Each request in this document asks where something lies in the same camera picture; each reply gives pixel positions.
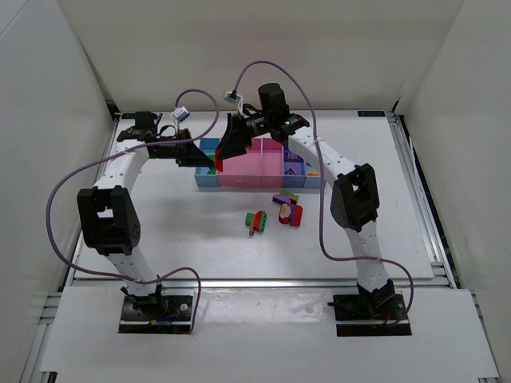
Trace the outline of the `green red brown lego stack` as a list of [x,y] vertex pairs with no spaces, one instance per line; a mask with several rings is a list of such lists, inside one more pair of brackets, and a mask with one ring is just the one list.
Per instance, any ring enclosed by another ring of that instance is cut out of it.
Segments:
[[257,211],[256,213],[247,212],[245,215],[245,226],[248,228],[250,236],[264,233],[267,223],[267,212]]

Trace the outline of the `light blue right bin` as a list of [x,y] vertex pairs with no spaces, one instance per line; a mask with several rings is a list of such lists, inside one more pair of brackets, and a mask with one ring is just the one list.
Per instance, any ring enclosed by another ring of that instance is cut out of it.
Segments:
[[308,162],[305,162],[305,181],[303,187],[308,189],[320,189],[322,187],[321,176],[307,177],[307,172],[319,172],[319,170]]

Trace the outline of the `small pink bin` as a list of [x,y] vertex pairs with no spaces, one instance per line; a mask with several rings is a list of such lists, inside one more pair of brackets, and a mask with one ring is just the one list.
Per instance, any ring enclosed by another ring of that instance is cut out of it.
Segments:
[[263,188],[279,188],[283,184],[283,145],[271,138],[262,140]]

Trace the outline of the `green brown flat lego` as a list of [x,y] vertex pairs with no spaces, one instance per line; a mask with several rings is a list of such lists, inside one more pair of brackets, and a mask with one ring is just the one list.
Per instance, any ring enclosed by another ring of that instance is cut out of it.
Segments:
[[283,197],[288,198],[292,203],[297,203],[299,200],[299,197],[296,194],[289,191],[282,190],[279,194]]

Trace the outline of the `red flower lego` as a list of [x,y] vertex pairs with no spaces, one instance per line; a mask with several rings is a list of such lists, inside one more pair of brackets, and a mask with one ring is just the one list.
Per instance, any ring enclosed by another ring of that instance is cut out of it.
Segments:
[[289,203],[283,203],[279,209],[278,220],[281,224],[288,225],[291,222],[292,206]]

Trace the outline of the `large pink bin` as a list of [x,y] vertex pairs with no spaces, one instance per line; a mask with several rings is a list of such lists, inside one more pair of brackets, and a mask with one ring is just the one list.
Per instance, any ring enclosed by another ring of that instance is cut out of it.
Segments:
[[252,146],[242,156],[222,161],[222,171],[216,172],[222,188],[259,188],[262,186],[262,140],[253,139]]

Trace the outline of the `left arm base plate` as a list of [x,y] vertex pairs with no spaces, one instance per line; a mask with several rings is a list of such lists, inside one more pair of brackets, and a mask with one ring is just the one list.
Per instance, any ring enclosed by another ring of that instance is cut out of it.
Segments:
[[119,334],[190,334],[195,291],[164,288],[147,299],[124,296]]

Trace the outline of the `red curved lego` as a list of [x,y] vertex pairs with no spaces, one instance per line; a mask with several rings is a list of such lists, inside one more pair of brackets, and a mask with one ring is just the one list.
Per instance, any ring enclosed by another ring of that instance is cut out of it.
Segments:
[[217,172],[223,171],[223,161],[220,158],[220,152],[221,152],[220,149],[217,149],[215,151],[215,168]]

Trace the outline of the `red purple lego block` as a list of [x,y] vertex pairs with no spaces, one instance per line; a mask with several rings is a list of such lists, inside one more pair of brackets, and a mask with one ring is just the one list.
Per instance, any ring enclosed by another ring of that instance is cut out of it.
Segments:
[[291,214],[289,216],[289,225],[292,227],[299,227],[303,218],[303,207],[298,204],[291,205]]

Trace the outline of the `light blue left bin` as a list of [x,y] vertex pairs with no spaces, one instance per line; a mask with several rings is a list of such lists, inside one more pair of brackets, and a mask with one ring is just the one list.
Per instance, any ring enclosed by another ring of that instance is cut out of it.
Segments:
[[[203,138],[200,140],[199,148],[207,155],[215,155],[220,138]],[[196,184],[199,188],[219,187],[217,175],[207,175],[207,172],[195,172]]]

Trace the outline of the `light blue bin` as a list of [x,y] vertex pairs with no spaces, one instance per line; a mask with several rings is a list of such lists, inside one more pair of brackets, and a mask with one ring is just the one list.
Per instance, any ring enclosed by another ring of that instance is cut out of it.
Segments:
[[319,170],[308,162],[305,162],[305,181],[303,187],[308,189],[320,189],[322,187],[321,176],[307,177],[307,172],[319,172]]
[[[207,155],[215,155],[220,138],[203,138],[200,140],[199,148]],[[207,172],[195,172],[196,184],[199,188],[219,187],[217,175],[207,175]]]

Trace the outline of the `aluminium front rail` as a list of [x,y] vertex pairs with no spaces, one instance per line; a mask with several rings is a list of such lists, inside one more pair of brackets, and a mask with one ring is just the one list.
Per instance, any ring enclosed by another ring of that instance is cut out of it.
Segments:
[[[70,286],[108,286],[121,287],[124,283],[116,279],[86,279],[76,278]],[[355,287],[354,279],[201,279],[204,288],[348,288]],[[414,286],[451,288],[445,275],[431,279],[419,279],[414,281]]]

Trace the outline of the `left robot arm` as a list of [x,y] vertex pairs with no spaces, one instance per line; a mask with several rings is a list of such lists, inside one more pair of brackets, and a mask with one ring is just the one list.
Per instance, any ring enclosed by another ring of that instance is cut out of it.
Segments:
[[119,274],[129,277],[124,294],[134,302],[155,302],[160,291],[157,278],[138,247],[141,224],[130,192],[150,159],[175,160],[180,167],[214,166],[214,161],[191,142],[191,133],[179,128],[189,117],[184,107],[171,114],[174,134],[159,128],[161,116],[151,112],[134,114],[134,125],[119,133],[116,158],[110,160],[91,187],[77,194],[77,205],[85,244],[105,256]]

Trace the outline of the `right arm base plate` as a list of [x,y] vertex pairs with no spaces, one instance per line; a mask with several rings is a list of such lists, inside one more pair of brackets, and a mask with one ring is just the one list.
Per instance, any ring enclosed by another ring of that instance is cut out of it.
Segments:
[[411,336],[409,311],[402,294],[394,294],[381,306],[372,306],[361,294],[336,294],[327,303],[334,311],[338,337]]

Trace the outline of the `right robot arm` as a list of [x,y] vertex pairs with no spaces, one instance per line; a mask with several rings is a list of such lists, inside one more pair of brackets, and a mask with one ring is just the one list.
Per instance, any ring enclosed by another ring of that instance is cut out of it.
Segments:
[[226,131],[216,149],[216,165],[242,156],[252,146],[253,138],[269,134],[318,170],[323,184],[332,190],[332,218],[345,230],[351,244],[358,292],[374,304],[382,304],[395,291],[376,234],[379,197],[374,169],[369,164],[355,164],[320,140],[314,121],[291,112],[279,84],[262,85],[258,93],[261,109],[249,116],[244,115],[243,98],[236,91],[224,94],[237,111],[228,114]]

